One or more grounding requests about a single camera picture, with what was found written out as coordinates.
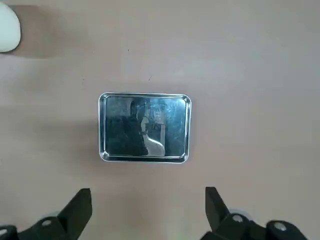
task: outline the rectangular metal tray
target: rectangular metal tray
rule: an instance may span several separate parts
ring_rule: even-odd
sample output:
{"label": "rectangular metal tray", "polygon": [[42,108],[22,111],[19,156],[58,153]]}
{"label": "rectangular metal tray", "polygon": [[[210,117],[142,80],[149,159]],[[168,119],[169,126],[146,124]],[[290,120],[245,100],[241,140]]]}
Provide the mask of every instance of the rectangular metal tray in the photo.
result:
{"label": "rectangular metal tray", "polygon": [[191,100],[184,94],[106,92],[99,98],[99,154],[107,162],[183,163]]}

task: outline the table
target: table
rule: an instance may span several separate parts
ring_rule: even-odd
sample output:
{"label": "table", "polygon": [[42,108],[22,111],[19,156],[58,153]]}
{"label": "table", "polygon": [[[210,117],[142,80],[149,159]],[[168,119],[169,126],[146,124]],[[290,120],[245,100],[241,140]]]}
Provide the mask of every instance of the table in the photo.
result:
{"label": "table", "polygon": [[[25,229],[89,187],[80,239],[197,240],[215,186],[260,224],[318,237],[320,2],[4,2],[23,39],[0,55],[0,224]],[[112,91],[189,95],[188,161],[103,162]]]}

